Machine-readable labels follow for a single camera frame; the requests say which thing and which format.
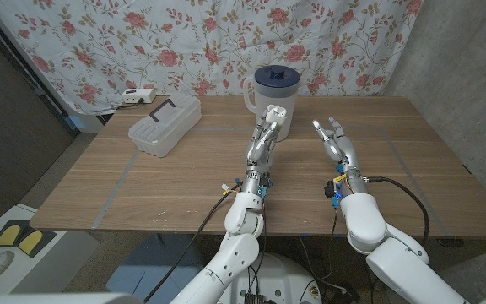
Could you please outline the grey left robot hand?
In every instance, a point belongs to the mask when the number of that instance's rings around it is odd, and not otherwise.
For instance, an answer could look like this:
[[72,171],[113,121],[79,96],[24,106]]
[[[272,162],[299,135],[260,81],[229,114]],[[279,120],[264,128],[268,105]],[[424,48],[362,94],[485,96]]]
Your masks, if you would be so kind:
[[263,196],[263,188],[272,186],[270,169],[273,150],[284,117],[277,108],[265,110],[258,119],[246,151],[246,178],[242,182],[243,193]]

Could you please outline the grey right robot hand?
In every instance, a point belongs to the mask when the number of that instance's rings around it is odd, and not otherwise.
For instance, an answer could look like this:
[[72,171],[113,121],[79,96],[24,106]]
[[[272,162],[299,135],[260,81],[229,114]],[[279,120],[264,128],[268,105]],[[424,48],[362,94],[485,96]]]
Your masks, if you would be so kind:
[[351,140],[345,135],[341,124],[330,117],[330,129],[325,129],[317,120],[312,124],[322,141],[327,156],[338,165],[343,167],[346,175],[347,186],[345,193],[368,193],[366,182],[360,173],[360,165],[355,147]]

